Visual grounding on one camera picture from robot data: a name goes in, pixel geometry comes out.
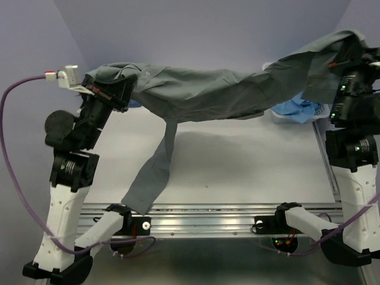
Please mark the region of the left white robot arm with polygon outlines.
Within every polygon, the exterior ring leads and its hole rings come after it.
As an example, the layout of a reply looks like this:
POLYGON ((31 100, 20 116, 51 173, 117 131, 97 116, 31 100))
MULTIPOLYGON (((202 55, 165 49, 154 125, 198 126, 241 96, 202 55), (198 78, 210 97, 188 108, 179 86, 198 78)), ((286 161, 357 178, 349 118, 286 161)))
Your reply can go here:
POLYGON ((130 209, 112 204, 88 232, 77 237, 82 206, 99 162, 92 149, 110 114, 127 110, 136 82, 134 75, 109 82, 86 77, 79 115, 57 110, 45 121, 45 143, 54 156, 50 207, 40 248, 23 268, 23 275, 36 284, 83 283, 102 245, 115 233, 132 230, 130 209))

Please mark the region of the grey long sleeve shirt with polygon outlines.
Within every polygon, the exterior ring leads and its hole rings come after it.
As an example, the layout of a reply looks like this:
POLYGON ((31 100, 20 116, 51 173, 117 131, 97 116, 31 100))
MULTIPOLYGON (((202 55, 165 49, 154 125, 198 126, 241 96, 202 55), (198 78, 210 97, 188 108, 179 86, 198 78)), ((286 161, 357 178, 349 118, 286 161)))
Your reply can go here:
POLYGON ((169 181, 177 127, 184 122, 250 119, 303 93, 318 103, 331 102, 338 79, 329 69, 338 55, 354 58, 367 46, 357 31, 328 34, 252 74, 227 69, 192 69, 126 64, 116 78, 136 76, 133 99, 164 119, 164 136, 143 164, 122 203, 145 214, 169 181))

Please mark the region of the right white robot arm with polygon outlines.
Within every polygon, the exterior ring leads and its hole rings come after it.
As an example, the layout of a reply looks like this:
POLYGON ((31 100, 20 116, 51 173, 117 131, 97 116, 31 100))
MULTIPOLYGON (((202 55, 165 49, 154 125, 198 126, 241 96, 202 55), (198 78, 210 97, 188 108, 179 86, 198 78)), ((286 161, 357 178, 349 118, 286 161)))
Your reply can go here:
POLYGON ((379 194, 376 171, 379 155, 379 49, 350 36, 329 64, 339 78, 329 119, 334 130, 325 133, 328 162, 340 190, 344 221, 314 215, 296 202, 280 204, 271 216, 256 216, 252 232, 272 235, 278 253, 295 255, 303 233, 312 246, 337 265, 361 267, 379 258, 379 194))

